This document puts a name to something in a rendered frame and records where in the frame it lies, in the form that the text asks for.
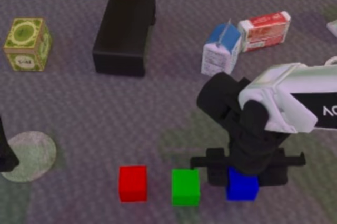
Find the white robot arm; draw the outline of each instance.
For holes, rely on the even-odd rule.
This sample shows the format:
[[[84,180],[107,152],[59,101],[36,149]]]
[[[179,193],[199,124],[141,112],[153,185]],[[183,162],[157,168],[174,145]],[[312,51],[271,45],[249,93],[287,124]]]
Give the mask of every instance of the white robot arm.
[[[249,100],[260,102],[268,110],[267,131],[337,130],[337,65],[273,66],[240,92],[241,108]]]

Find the gray tabletop surface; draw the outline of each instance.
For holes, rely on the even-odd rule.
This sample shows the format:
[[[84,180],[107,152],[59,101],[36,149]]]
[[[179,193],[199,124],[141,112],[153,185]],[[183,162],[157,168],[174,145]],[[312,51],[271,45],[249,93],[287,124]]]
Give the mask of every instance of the gray tabletop surface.
[[[255,202],[227,202],[200,170],[200,206],[171,206],[172,169],[227,143],[226,132],[196,107],[209,79],[200,74],[202,47],[214,26],[282,10],[292,16],[284,44],[240,55],[237,80],[279,63],[321,65],[337,51],[325,27],[337,0],[157,0],[143,79],[95,73],[91,50],[106,3],[0,0],[2,43],[15,17],[44,17],[54,39],[43,73],[13,72],[2,53],[6,135],[44,132],[59,153],[53,170],[32,183],[0,177],[0,223],[337,223],[337,134],[325,131],[285,142],[288,154],[304,151],[308,163],[290,169],[286,186],[262,188]],[[148,167],[147,203],[119,201],[118,168],[131,164]]]

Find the red and white box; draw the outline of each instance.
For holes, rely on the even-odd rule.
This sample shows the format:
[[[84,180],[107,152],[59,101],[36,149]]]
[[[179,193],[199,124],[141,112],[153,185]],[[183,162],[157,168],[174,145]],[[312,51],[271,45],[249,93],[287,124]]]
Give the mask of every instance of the red and white box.
[[[282,11],[240,21],[237,29],[242,34],[241,51],[247,52],[283,43],[290,20],[288,12]]]

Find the white robot casing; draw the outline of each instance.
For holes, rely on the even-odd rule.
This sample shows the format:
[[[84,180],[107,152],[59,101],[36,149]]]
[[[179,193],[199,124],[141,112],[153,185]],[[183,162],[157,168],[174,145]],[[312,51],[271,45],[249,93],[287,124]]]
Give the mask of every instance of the white robot casing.
[[[309,133],[315,129],[318,118],[291,93],[332,92],[337,92],[336,65],[281,64],[267,69],[243,89],[239,104],[243,108],[249,100],[262,103],[270,116],[265,128],[268,131]]]

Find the green cube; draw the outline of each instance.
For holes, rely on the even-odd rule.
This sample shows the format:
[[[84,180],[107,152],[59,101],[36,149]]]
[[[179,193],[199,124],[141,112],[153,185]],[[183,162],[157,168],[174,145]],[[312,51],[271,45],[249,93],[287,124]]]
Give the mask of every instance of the green cube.
[[[172,205],[196,207],[200,202],[199,170],[172,170]]]
[[[51,46],[43,18],[15,18],[3,49],[14,71],[44,71]]]

